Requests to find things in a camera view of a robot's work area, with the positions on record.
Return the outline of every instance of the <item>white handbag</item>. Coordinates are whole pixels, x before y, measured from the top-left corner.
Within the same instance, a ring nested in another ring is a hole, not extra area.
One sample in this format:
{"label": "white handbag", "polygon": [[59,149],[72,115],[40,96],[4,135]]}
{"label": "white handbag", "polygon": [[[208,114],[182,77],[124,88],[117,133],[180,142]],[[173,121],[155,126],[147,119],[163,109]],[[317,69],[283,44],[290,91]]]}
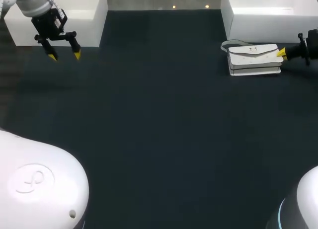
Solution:
{"label": "white handbag", "polygon": [[[224,48],[228,44],[244,46]],[[221,49],[228,53],[229,71],[232,76],[265,75],[281,73],[280,66],[283,57],[277,57],[279,52],[276,44],[250,45],[231,40],[222,44]]]}

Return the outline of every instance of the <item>white box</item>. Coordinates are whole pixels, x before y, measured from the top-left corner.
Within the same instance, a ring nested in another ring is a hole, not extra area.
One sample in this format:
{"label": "white box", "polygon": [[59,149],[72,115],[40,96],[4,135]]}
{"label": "white box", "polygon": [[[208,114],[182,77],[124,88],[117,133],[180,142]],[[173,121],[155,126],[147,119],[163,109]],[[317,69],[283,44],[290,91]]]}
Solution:
{"label": "white box", "polygon": [[227,38],[259,43],[299,43],[318,27],[317,0],[222,0]]}
{"label": "white box", "polygon": [[[65,32],[77,32],[82,47],[99,47],[108,12],[107,0],[55,0],[68,22]],[[40,46],[34,40],[37,34],[31,18],[25,17],[17,5],[6,14],[5,23],[16,46]],[[70,46],[67,41],[50,41],[52,46]]]}

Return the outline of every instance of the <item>bag strap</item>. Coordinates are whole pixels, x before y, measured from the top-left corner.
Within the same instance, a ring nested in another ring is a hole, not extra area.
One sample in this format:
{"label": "bag strap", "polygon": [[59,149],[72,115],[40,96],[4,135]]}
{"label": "bag strap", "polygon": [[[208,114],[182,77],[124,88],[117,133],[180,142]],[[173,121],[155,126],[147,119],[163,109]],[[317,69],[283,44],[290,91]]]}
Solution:
{"label": "bag strap", "polygon": [[227,40],[224,41],[221,44],[221,50],[223,50],[224,52],[228,52],[229,46],[228,45],[239,45],[239,46],[252,46],[252,44],[241,41],[241,40],[237,40],[237,39],[232,39],[232,40]]}

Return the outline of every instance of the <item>robot logo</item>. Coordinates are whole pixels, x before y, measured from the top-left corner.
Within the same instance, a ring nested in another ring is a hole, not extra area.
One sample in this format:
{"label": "robot logo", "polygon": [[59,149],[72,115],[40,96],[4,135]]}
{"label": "robot logo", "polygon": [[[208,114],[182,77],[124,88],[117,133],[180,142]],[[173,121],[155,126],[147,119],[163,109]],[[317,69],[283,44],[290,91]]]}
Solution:
{"label": "robot logo", "polygon": [[42,183],[43,181],[44,181],[44,174],[41,171],[36,171],[32,175],[32,178],[30,181],[24,182],[25,184],[30,185],[30,188],[29,189],[24,188],[24,190],[22,189],[21,191],[20,189],[16,189],[16,191],[18,193],[32,193],[35,190],[36,185]]}
{"label": "robot logo", "polygon": [[37,200],[53,188],[52,171],[42,164],[27,164],[16,170],[9,180],[11,195],[19,199]]}

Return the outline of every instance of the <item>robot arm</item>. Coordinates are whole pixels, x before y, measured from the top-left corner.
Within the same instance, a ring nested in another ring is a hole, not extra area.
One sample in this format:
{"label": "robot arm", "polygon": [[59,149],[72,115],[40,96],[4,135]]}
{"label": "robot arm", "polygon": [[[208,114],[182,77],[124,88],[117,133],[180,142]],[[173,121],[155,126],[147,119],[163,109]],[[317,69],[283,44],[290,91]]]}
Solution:
{"label": "robot arm", "polygon": [[303,34],[298,34],[300,45],[283,48],[278,57],[283,57],[284,60],[302,57],[306,60],[306,65],[310,65],[310,60],[318,59],[318,29],[308,31],[308,38],[303,38]]}
{"label": "robot arm", "polygon": [[8,9],[15,3],[23,15],[32,18],[32,23],[39,33],[35,36],[35,40],[43,46],[50,58],[58,60],[58,54],[49,40],[66,40],[70,43],[75,57],[80,59],[81,47],[76,40],[77,33],[64,32],[64,25],[68,18],[54,0],[0,0],[0,14],[2,5],[4,9]]}

